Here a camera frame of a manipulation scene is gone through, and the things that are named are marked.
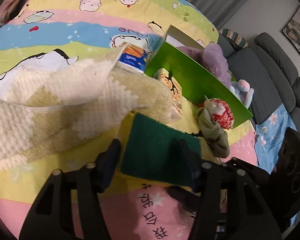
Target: blue floral blanket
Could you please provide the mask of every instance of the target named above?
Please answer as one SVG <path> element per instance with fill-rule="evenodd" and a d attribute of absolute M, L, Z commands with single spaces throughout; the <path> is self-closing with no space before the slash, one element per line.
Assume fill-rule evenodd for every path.
<path fill-rule="evenodd" d="M 287 127 L 296 130 L 296 126 L 283 103 L 262 124 L 256 125 L 258 138 L 254 148 L 258 158 L 258 166 L 269 173 L 272 172 L 278 161 L 278 153 Z"/>

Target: bed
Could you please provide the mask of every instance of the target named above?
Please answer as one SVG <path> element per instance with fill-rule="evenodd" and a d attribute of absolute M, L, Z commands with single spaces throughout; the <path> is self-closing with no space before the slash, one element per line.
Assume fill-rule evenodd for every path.
<path fill-rule="evenodd" d="M 19 14 L 0 28 L 0 91 L 10 71 L 29 59 L 49 64 L 71 64 L 78 58 L 104 53 L 124 41 L 137 42 L 152 53 L 161 35 L 173 24 L 202 46 L 218 41 L 218 31 L 184 0 L 28 0 Z M 199 131 L 193 117 L 196 106 L 183 98 L 184 117 L 170 126 L 187 133 Z M 128 140 L 133 114 L 120 126 L 65 152 L 47 155 L 8 169 L 0 169 L 0 218 L 18 238 L 23 221 L 42 185 L 54 169 L 77 170 L 95 159 L 113 138 Z M 257 164 L 255 132 L 249 121 L 228 131 L 230 156 Z M 204 158 L 220 163 L 207 154 Z M 113 240 L 153 239 L 161 228 L 166 239 L 187 239 L 193 215 L 180 209 L 162 184 L 132 178 L 116 171 L 108 190 L 100 195 L 105 221 Z M 140 204 L 140 194 L 153 201 L 151 210 Z M 78 211 L 74 205 L 77 236 Z M 147 214 L 155 220 L 149 222 Z"/>

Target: red heart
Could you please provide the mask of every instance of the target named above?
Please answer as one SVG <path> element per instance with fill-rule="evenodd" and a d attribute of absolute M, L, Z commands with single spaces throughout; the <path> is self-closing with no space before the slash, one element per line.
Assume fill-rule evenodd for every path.
<path fill-rule="evenodd" d="M 29 31 L 32 32 L 32 31 L 37 31 L 37 30 L 39 30 L 39 27 L 38 26 L 34 26 Z"/>

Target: blue plush toy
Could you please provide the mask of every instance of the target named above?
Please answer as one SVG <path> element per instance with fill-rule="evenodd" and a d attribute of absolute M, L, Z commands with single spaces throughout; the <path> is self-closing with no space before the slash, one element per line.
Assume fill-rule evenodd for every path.
<path fill-rule="evenodd" d="M 231 83 L 230 91 L 245 105 L 246 108 L 249 108 L 254 89 L 250 88 L 250 85 L 247 81 L 240 79 L 238 82 L 233 81 Z"/>

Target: green box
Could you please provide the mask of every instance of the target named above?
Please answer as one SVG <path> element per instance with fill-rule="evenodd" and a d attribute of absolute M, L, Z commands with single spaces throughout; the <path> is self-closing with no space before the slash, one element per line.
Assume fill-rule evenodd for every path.
<path fill-rule="evenodd" d="M 179 46 L 204 49 L 185 33 L 170 25 L 162 43 L 149 55 L 145 74 L 153 77 L 158 69 L 165 68 L 181 85 L 182 95 L 196 105 L 201 104 L 205 97 L 222 99 L 232 110 L 234 128 L 250 119 L 252 114 L 241 101 L 208 70 L 176 48 Z"/>

